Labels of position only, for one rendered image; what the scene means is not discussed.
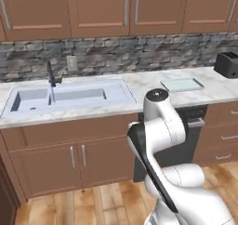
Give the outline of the pale grey sink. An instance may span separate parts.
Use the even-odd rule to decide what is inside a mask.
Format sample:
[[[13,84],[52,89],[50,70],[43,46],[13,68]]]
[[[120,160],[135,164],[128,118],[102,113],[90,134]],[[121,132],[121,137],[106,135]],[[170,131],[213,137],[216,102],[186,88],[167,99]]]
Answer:
[[[135,101],[123,79],[69,83],[56,87],[15,87],[7,99],[1,117],[93,108]]]

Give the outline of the black toaster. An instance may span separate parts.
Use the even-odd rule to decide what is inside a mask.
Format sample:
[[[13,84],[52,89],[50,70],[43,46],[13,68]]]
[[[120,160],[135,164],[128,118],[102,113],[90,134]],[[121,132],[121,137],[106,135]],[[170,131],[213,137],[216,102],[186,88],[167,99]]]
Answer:
[[[238,55],[233,52],[218,53],[214,71],[228,79],[238,78]]]

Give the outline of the white wall socket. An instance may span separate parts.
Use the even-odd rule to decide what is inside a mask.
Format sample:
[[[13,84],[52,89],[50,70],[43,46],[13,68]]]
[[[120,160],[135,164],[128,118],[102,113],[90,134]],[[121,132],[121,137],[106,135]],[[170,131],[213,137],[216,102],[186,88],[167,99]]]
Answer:
[[[76,56],[67,56],[67,68],[69,72],[75,72],[77,70]]]

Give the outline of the pale glass tray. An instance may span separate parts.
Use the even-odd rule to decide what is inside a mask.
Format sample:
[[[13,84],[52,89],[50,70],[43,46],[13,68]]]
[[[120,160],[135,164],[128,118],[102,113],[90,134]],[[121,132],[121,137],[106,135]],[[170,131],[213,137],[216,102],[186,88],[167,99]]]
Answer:
[[[161,85],[169,92],[186,92],[205,88],[205,86],[194,77],[163,80]]]

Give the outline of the brown panel under sink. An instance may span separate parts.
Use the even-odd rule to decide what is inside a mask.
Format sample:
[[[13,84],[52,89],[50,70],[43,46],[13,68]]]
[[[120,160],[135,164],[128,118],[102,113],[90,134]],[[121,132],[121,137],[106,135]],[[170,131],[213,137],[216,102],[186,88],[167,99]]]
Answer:
[[[24,126],[20,128],[23,147],[37,147],[85,139],[103,139],[124,135],[128,124],[139,119],[137,113],[67,122]]]

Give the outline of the black dishwasher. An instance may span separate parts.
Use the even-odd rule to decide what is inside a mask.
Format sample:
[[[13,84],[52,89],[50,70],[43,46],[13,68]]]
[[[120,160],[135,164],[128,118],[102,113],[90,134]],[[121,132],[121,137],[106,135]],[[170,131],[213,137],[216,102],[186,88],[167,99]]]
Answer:
[[[177,146],[156,152],[154,158],[165,172],[169,173],[169,177],[175,182],[179,182],[179,176],[184,176],[185,165],[191,164],[195,153],[196,145],[201,132],[201,127],[189,128],[187,120],[189,118],[201,117],[205,120],[207,111],[206,105],[198,105],[192,107],[176,108],[178,115],[186,124],[186,140]]]

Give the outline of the black tap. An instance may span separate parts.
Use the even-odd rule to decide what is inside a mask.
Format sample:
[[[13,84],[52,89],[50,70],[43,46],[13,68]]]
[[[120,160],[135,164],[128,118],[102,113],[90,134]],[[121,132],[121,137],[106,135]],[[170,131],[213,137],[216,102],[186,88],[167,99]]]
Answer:
[[[54,87],[56,86],[56,84],[62,83],[62,78],[63,78],[64,74],[62,74],[61,77],[56,78],[53,74],[53,70],[52,70],[50,61],[47,62],[46,68],[47,68],[47,72],[49,75],[48,82],[50,83],[52,99],[54,99],[55,98]]]

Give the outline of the brown drawer front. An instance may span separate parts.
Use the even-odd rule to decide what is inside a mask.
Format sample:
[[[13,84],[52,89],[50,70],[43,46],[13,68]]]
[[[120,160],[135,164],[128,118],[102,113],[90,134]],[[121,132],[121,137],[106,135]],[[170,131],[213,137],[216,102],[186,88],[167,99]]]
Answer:
[[[238,101],[226,102],[220,105],[218,111],[218,124],[238,123],[238,114],[231,114],[231,111],[238,112]]]
[[[217,160],[215,156],[224,156],[231,153],[231,157],[228,159]],[[232,146],[228,148],[219,148],[214,150],[200,150],[196,151],[193,162],[198,165],[216,165],[227,163],[231,161],[238,161],[238,146]]]
[[[238,135],[238,124],[211,126],[201,134],[202,145],[211,150],[234,146],[238,144],[238,139],[223,140],[220,136],[228,137],[235,135]]]

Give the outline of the brown base cupboard door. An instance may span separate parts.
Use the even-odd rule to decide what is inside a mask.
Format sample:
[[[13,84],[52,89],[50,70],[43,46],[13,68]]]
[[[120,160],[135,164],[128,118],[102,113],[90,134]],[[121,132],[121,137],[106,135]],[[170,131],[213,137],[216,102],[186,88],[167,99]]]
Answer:
[[[86,167],[81,145],[86,146]],[[85,188],[131,180],[134,175],[134,153],[126,136],[85,140],[77,143],[78,163]]]
[[[10,158],[27,199],[83,187],[75,143],[14,151]]]

